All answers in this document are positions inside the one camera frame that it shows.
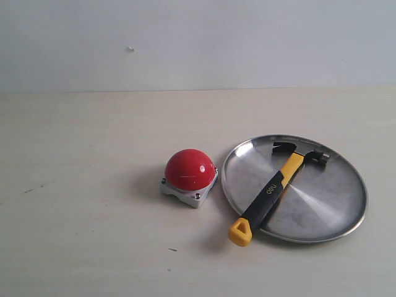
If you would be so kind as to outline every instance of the hammer head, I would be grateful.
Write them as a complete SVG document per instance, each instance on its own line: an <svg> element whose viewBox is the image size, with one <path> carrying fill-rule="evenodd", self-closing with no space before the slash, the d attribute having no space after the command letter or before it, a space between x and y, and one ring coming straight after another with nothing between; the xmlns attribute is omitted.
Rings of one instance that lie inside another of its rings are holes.
<svg viewBox="0 0 396 297"><path fill-rule="evenodd" d="M317 150L311 150L306 148L298 148L297 145L291 142L274 142L273 153L298 153L304 156L304 163L308 161L318 162L321 165L326 165L330 155L324 152L318 152Z"/></svg>

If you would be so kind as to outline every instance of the black handle grip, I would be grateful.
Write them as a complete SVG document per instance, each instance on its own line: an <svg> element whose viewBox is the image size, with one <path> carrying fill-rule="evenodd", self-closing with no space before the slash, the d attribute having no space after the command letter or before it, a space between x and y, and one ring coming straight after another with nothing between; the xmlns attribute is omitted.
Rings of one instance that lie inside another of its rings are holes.
<svg viewBox="0 0 396 297"><path fill-rule="evenodd" d="M278 171L241 215L249 221L252 232L260 227L265 216L279 199L283 191L282 180L282 172Z"/></svg>

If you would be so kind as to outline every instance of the tray rim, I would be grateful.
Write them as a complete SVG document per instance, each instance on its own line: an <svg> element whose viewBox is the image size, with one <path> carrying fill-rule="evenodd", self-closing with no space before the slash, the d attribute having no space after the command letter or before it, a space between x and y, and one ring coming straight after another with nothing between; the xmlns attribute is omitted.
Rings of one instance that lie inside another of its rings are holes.
<svg viewBox="0 0 396 297"><path fill-rule="evenodd" d="M223 193L224 193L229 205L232 207L232 209L238 215L241 215L241 213L238 210L236 210L236 208L233 205L233 203L231 203L231 200L228 197L227 192L225 191L225 165L226 165L227 161L229 160L230 156L233 154L233 152L235 152L235 150L238 149L240 146L246 144L247 142L251 142L252 140L263 138L263 137L265 137L265 138L269 138L269 137L290 137L290 138L295 138L297 140L305 140L306 142L310 142L312 144L320 145L322 147L325 147L325 148L337 153L339 156L341 156L349 164L349 166L351 166L353 171L356 173L357 177L359 177L359 179L361 181L361 184L363 185L365 203L364 203L363 213L362 213L361 217L359 218L359 220L355 223L355 225L352 226L349 230L346 230L346 232L343 232L342 234L337 235L337 236L333 236L331 238L318 239L318 240L300 240L300 239L288 238L288 237L283 237L283 236L280 236L280 235L276 235L276 234L273 234L273 233L271 233L269 231L266 231L266 230L260 228L259 230L261 232L263 232L264 234L269 235L269 236L271 236L273 238L277 238L277 239L280 239L280 240L288 241L288 242L291 242L291 243L315 244L315 243L326 243L326 242L329 242L329 241L334 241L334 240L340 239L342 237L345 237L346 235L349 235L350 233L354 232L362 224L362 222L364 221L364 219L365 219L365 217L367 215L367 212L368 212L368 200L369 200L369 197L368 197L366 184L365 184L363 178L361 177L359 171L346 158L344 158L341 154L339 154L337 151L333 150L332 148L330 148L330 147L328 147L326 145L323 145L320 142L316 142L314 140L311 140L311 139L308 139L308 138L305 138L305 137L294 136L294 135L289 135L289 134L267 134L267 135L261 135L261 136L252 137L252 138L247 139L247 140L241 142L240 144L238 144L236 147L234 147L232 150L230 150L229 154L226 156L226 158L225 158L225 160L224 160L224 162L222 164L222 170L221 170L221 173L220 173L220 179L221 179L221 182L222 182L222 191L223 191Z"/></svg>

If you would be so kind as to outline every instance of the stainless steel tray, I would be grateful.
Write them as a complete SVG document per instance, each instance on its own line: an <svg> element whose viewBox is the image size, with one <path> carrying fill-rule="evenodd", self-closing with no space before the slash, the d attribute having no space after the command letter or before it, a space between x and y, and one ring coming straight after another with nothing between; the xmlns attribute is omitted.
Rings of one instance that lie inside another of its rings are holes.
<svg viewBox="0 0 396 297"><path fill-rule="evenodd" d="M359 173L341 155L322 144L296 136L249 139L234 148L222 168L223 191L242 214L288 155L272 154L274 141L287 141L328 153L325 168L304 164L265 219L261 231L297 243L320 243L345 236L363 221L366 187Z"/></svg>

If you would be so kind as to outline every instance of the hammer handle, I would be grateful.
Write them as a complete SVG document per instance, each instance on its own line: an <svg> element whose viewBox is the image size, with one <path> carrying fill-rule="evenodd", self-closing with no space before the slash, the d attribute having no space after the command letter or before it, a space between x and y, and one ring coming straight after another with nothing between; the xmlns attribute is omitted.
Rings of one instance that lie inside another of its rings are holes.
<svg viewBox="0 0 396 297"><path fill-rule="evenodd" d="M282 168L265 185L250 206L228 230L229 239L238 246L247 246L252 234L281 196L291 177L303 164L304 156L292 153Z"/></svg>

